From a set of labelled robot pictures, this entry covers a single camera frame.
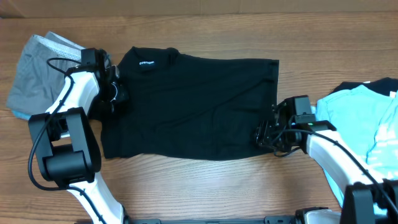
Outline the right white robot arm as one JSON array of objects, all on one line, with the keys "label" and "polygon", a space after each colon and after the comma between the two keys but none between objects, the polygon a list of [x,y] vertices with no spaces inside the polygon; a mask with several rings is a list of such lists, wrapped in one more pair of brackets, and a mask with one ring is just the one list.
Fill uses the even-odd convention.
[{"label": "right white robot arm", "polygon": [[344,193],[340,212],[303,208],[295,215],[267,217],[266,223],[397,223],[397,181],[381,177],[361,162],[328,121],[317,121],[308,98],[272,105],[257,127],[254,141],[277,157],[302,150]]}]

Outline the black t-shirt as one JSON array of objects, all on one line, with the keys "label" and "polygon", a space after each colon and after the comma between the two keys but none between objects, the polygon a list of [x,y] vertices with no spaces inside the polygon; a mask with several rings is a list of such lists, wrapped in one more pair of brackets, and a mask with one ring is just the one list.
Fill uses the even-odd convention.
[{"label": "black t-shirt", "polygon": [[128,100],[95,106],[107,159],[160,154],[224,161],[267,154],[255,132],[272,119],[279,61],[208,59],[131,48],[118,65]]}]

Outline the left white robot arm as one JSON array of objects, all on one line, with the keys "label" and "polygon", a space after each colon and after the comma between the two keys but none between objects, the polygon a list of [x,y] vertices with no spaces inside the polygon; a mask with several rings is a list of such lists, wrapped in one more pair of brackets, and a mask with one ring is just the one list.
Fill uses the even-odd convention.
[{"label": "left white robot arm", "polygon": [[97,65],[77,65],[65,72],[56,102],[30,117],[33,146],[27,172],[38,189],[71,193],[92,223],[130,223],[101,175],[101,152],[87,117],[106,82],[106,70]]}]

